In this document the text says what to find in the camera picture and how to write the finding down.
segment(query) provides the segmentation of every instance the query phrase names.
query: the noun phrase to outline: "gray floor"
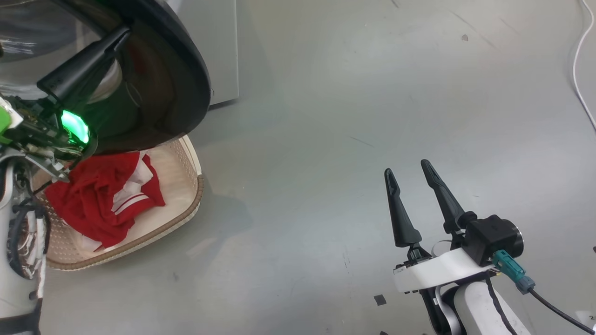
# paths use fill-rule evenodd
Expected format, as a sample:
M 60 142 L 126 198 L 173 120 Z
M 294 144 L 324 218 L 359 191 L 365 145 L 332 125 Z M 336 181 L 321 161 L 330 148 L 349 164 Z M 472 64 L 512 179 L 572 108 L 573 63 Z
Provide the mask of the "gray floor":
M 539 292 L 596 312 L 596 135 L 569 72 L 581 28 L 576 1 L 239 0 L 241 98 L 191 134 L 197 216 L 123 259 L 52 272 L 42 331 L 431 334 L 420 297 L 392 282 L 405 251 L 382 177 L 393 169 L 430 248 L 447 235 L 421 159 L 465 209 L 520 227 Z M 578 71 L 596 111 L 595 54 L 596 33 Z M 532 333 L 579 334 L 494 282 Z

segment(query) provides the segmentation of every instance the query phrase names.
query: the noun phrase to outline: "black strap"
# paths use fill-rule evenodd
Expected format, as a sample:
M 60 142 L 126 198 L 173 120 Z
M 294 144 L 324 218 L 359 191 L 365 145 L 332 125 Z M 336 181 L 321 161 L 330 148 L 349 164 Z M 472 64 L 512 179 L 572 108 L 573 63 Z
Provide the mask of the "black strap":
M 30 314 L 0 319 L 0 335 L 12 335 L 25 331 L 32 331 L 34 335 L 39 335 L 42 300 L 38 299 L 35 309 Z

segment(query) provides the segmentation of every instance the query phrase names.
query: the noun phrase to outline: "floor stain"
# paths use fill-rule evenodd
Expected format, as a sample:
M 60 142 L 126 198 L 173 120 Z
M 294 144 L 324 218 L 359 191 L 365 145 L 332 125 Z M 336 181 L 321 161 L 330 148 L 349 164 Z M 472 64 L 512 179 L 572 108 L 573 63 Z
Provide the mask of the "floor stain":
M 355 138 L 355 137 L 352 137 L 352 136 L 348 136 L 348 137 L 349 137 L 349 138 L 351 138 L 351 139 L 355 139 L 355 140 L 357 140 L 358 142 L 360 142 L 360 143 L 362 143 L 362 144 L 366 144 L 366 145 L 368 145 L 368 146 L 369 146 L 369 147 L 371 147 L 371 148 L 374 148 L 374 145 L 372 145 L 372 144 L 369 144 L 369 143 L 366 143 L 365 141 L 363 141 L 363 140 L 361 140 L 361 139 L 357 139 L 357 138 Z
M 306 278 L 306 276 L 302 276 L 300 277 L 300 279 L 298 279 L 297 281 L 294 282 L 294 284 L 292 284 L 292 288 L 290 290 L 290 297 L 292 296 L 292 294 L 294 294 L 294 288 L 296 287 L 296 284 L 298 284 L 298 282 L 300 282 L 301 280 L 303 280 L 304 278 Z
M 478 34 L 478 36 L 480 36 L 480 38 L 482 38 L 488 45 L 490 45 L 493 49 L 497 49 L 499 50 L 499 48 L 496 47 L 496 45 L 494 45 L 488 38 L 482 36 L 482 34 L 480 34 L 478 32 L 478 30 L 476 30 L 476 28 L 474 26 L 472 26 L 468 21 L 464 20 L 463 17 L 457 15 L 455 12 L 453 12 L 452 10 L 448 10 L 451 14 L 455 15 L 455 17 L 457 17 L 458 19 L 460 19 L 463 23 L 467 24 L 470 28 L 472 28 L 472 30 Z
M 511 27 L 511 25 L 510 25 L 509 23 L 505 22 L 505 20 L 503 20 L 502 18 L 501 18 L 501 22 L 503 22 L 503 24 L 504 24 L 504 25 L 506 25 L 506 26 L 507 26 L 507 27 L 509 27 L 511 30 L 513 30 L 513 32 L 514 32 L 514 33 L 516 33 L 517 35 L 519 35 L 519 34 L 520 34 L 520 32 L 518 32 L 518 31 L 517 31 L 517 30 L 516 30 L 514 27 Z

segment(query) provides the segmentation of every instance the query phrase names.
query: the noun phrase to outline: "teal connector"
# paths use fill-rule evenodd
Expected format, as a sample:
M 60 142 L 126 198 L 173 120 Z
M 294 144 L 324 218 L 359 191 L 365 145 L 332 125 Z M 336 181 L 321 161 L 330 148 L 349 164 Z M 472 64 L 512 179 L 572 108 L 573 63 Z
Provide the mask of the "teal connector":
M 505 250 L 499 250 L 492 255 L 492 263 L 497 270 L 506 274 L 517 283 L 526 275 L 526 270 L 519 265 Z
M 522 293 L 536 286 L 536 283 L 526 275 L 526 270 L 519 265 L 505 250 L 499 250 L 492 256 L 492 263 L 497 270 L 507 275 L 516 284 L 517 289 Z

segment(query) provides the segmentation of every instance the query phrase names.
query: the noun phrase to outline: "wicker basket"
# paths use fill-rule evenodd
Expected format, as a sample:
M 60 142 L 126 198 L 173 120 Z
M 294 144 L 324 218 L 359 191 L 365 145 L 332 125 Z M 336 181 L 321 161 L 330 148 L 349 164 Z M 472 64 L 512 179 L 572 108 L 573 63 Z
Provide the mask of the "wicker basket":
M 168 235 L 197 213 L 203 195 L 203 176 L 188 137 L 153 148 L 148 154 L 159 176 L 166 205 L 137 216 L 124 241 L 107 250 L 90 252 L 82 248 L 81 235 L 63 224 L 44 194 L 38 195 L 52 225 L 48 249 L 50 267 L 74 271 L 120 258 Z M 33 187 L 42 185 L 48 178 L 45 172 L 38 172 L 33 178 Z

